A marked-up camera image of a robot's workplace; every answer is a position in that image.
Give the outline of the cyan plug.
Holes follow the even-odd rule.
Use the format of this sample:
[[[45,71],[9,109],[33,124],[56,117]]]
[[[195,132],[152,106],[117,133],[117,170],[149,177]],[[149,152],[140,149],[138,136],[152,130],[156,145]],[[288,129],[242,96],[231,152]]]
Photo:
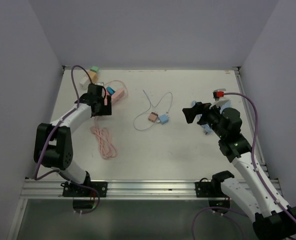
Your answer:
[[[106,88],[106,91],[109,93],[109,95],[113,95],[114,93],[115,93],[115,90],[113,90],[110,86],[108,86],[107,88]]]

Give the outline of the pink power strip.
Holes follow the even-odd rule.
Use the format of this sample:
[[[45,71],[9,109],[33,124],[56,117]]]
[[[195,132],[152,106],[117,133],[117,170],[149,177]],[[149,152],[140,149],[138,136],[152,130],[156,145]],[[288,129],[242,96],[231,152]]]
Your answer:
[[[125,96],[125,89],[119,88],[111,95],[111,102],[115,103]]]

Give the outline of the blue power strip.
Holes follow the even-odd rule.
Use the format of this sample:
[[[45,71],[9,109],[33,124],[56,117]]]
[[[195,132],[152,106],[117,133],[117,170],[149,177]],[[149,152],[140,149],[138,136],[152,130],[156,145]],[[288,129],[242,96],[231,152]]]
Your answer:
[[[227,108],[230,108],[231,107],[231,101],[228,100],[225,104],[223,104],[221,107],[220,107],[220,113],[223,112],[223,110],[227,109]]]

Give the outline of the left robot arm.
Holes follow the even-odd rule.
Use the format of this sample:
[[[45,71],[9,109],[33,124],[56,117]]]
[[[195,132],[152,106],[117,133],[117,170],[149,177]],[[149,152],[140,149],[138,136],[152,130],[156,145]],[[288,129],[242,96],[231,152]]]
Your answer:
[[[33,158],[36,169],[33,178],[38,181],[40,166],[57,172],[75,182],[74,190],[80,196],[91,193],[88,172],[74,161],[72,135],[86,121],[112,114],[112,99],[100,84],[89,84],[87,92],[77,97],[72,108],[51,123],[41,123],[36,130]]]

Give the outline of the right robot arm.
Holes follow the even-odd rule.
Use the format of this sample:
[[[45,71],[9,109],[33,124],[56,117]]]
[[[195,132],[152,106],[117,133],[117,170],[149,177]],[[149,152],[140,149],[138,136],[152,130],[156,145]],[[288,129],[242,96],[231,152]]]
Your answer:
[[[241,133],[240,112],[228,107],[221,110],[211,103],[197,102],[182,110],[191,124],[200,115],[198,125],[207,124],[219,137],[221,153],[242,175],[248,189],[240,186],[229,171],[216,173],[211,192],[227,196],[247,215],[260,240],[282,240],[296,234],[296,206],[292,207],[273,186],[252,154],[252,147]]]

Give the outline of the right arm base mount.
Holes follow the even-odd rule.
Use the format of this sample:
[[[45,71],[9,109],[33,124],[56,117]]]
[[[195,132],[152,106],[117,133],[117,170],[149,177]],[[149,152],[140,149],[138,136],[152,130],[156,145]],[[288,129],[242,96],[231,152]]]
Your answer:
[[[215,191],[212,182],[203,177],[194,183],[195,195],[197,198],[222,198],[224,195]]]

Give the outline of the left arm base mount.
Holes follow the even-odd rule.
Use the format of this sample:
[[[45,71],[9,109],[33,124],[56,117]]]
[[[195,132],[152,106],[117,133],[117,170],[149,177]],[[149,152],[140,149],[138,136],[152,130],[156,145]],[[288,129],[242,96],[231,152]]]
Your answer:
[[[100,197],[105,198],[108,191],[106,181],[91,181],[87,186],[77,186],[71,182],[65,181],[60,184],[63,188],[62,196],[68,198],[86,198]]]

